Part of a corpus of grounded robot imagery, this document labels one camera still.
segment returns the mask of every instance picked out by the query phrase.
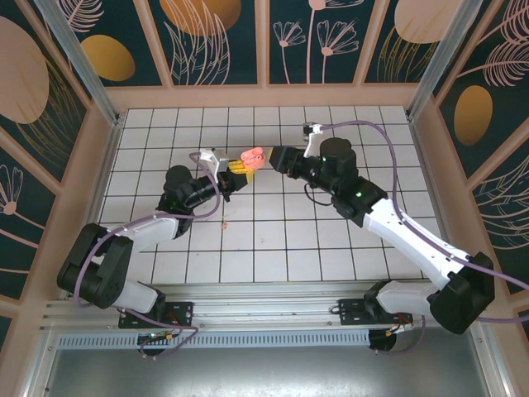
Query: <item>purple cable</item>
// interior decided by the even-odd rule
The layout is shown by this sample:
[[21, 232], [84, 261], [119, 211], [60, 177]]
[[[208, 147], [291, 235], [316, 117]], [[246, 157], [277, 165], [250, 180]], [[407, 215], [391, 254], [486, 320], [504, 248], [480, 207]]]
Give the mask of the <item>purple cable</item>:
[[[386, 131], [381, 128], [380, 126], [377, 126], [376, 124], [372, 122], [366, 122], [366, 121], [350, 121], [350, 122], [339, 122], [337, 124], [330, 124], [326, 126], [322, 126], [322, 131], [325, 130], [331, 130], [332, 128], [338, 128], [338, 127], [344, 127], [344, 126], [354, 126], [354, 125], [361, 125], [361, 126], [370, 126], [374, 129], [376, 129], [380, 134], [384, 137], [386, 142], [388, 143], [389, 148], [389, 154], [391, 155], [391, 161], [393, 163], [393, 189], [392, 189], [392, 196], [393, 196], [393, 208], [395, 209], [395, 213], [397, 214], [400, 221], [406, 225], [406, 227], [411, 230], [416, 236], [418, 236], [421, 240], [423, 240], [426, 244], [429, 246], [435, 248], [438, 250], [442, 255], [450, 258], [450, 253], [445, 250], [442, 246], [438, 246], [435, 242], [430, 240], [428, 237], [424, 236], [421, 232], [419, 232], [413, 225], [410, 225], [406, 218], [404, 218], [403, 214], [401, 213], [400, 209], [398, 208], [397, 203], [397, 156], [395, 155], [395, 149], [393, 148], [393, 143], [391, 143], [391, 140], [389, 139], [388, 134]], [[500, 279], [506, 280], [509, 283], [518, 285], [519, 287], [528, 290], [529, 285], [524, 283], [521, 280], [515, 279], [514, 277], [511, 277], [510, 275], [505, 275], [503, 273], [499, 273], [495, 270], [485, 269], [481, 266], [478, 266], [474, 263], [470, 263], [468, 261], [464, 261], [458, 257], [451, 258], [453, 261], [459, 263], [460, 265], [467, 266], [470, 269], [480, 271], [482, 273], [485, 273], [487, 275], [491, 275], [494, 277], [498, 277]], [[516, 317], [516, 318], [487, 318], [487, 317], [478, 317], [479, 321], [487, 322], [487, 323], [498, 323], [498, 324], [512, 324], [512, 323], [523, 323], [526, 321], [529, 321], [529, 315], [523, 316], [523, 317]]]
[[[217, 183], [215, 182], [215, 179], [213, 178], [213, 175], [211, 172], [209, 172], [209, 170], [207, 170], [202, 164], [200, 164], [200, 162], [195, 158], [195, 157], [199, 157], [200, 156], [200, 153], [198, 152], [195, 152], [195, 153], [191, 153], [189, 155], [189, 158], [191, 160], [193, 160], [197, 165], [198, 167], [204, 171], [204, 173], [206, 174], [206, 176], [209, 178], [210, 182], [213, 184], [213, 189], [215, 190], [215, 196], [217, 198], [217, 201], [215, 202], [215, 207], [209, 212], [209, 213], [205, 213], [203, 215], [174, 215], [174, 214], [168, 214], [168, 213], [163, 213], [163, 212], [157, 212], [155, 213], [154, 215], [149, 215], [148, 217], [144, 217], [144, 218], [141, 218], [141, 219], [137, 219], [133, 222], [130, 222], [128, 223], [127, 225], [124, 225], [124, 226], [121, 226], [121, 227], [118, 227], [117, 229], [114, 229], [110, 232], [108, 232], [105, 236], [103, 236], [99, 241], [98, 243], [92, 248], [92, 250], [88, 253], [88, 256], [86, 258], [86, 260], [84, 261], [83, 263], [83, 266], [81, 266], [81, 271], [79, 272], [79, 277], [77, 278], [77, 281], [75, 282], [75, 289], [74, 289], [74, 300], [75, 302], [77, 303], [78, 306], [82, 307], [82, 308], [87, 308], [88, 306], [92, 306], [92, 304], [82, 304], [81, 301], [80, 301], [80, 298], [79, 298], [79, 292], [81, 290], [81, 283], [83, 281], [83, 277], [84, 275], [86, 274], [86, 270], [88, 268], [88, 266], [90, 265], [90, 261], [93, 259], [94, 255], [96, 254], [96, 252], [98, 251], [98, 249], [101, 247], [101, 245], [106, 241], [108, 240], [110, 237], [118, 234], [119, 232], [123, 232], [125, 231], [128, 227], [133, 227], [141, 222], [144, 222], [146, 220], [149, 220], [149, 219], [152, 219], [152, 218], [159, 218], [159, 219], [203, 219], [203, 218], [207, 218], [211, 215], [213, 215], [217, 210], [218, 208], [220, 207], [221, 205], [221, 192], [217, 186]], [[171, 329], [179, 329], [180, 331], [183, 331], [183, 330], [193, 330], [193, 333], [191, 335], [189, 335], [188, 337], [186, 337], [179, 345], [177, 345], [176, 347], [173, 347], [170, 349], [170, 351], [168, 351], [167, 353], [164, 354], [164, 356], [168, 356], [169, 354], [172, 354], [174, 352], [176, 352], [181, 346], [183, 346], [185, 343], [187, 343], [192, 337], [194, 337], [197, 332], [198, 332], [198, 328], [196, 327], [183, 327], [183, 326], [174, 326], [173, 324], [165, 324], [165, 323], [159, 323], [157, 321], [154, 321], [154, 320], [151, 320], [150, 318], [147, 318], [146, 316], [144, 316], [143, 314], [140, 314], [140, 313], [137, 313], [135, 312], [134, 310], [129, 310], [127, 309], [126, 310], [128, 313], [148, 322], [148, 323], [151, 323], [157, 327], [164, 327], [164, 328], [171, 328]], [[143, 352], [143, 344], [141, 345], [141, 353], [142, 354], [145, 354]]]
[[397, 352], [385, 352], [383, 350], [375, 350], [375, 354], [385, 354], [386, 356], [398, 356], [400, 354], [404, 354], [404, 353], [409, 353], [409, 352], [412, 352], [414, 351], [417, 346], [419, 346], [422, 342], [422, 339], [424, 338], [424, 334], [427, 333], [427, 318], [424, 317], [424, 316], [421, 316], [421, 320], [422, 320], [422, 326], [421, 326], [421, 335], [419, 335], [419, 338], [417, 339], [416, 342], [414, 342], [412, 345], [410, 345], [409, 347], [406, 347], [405, 349], [402, 349], [402, 350], [399, 350]]

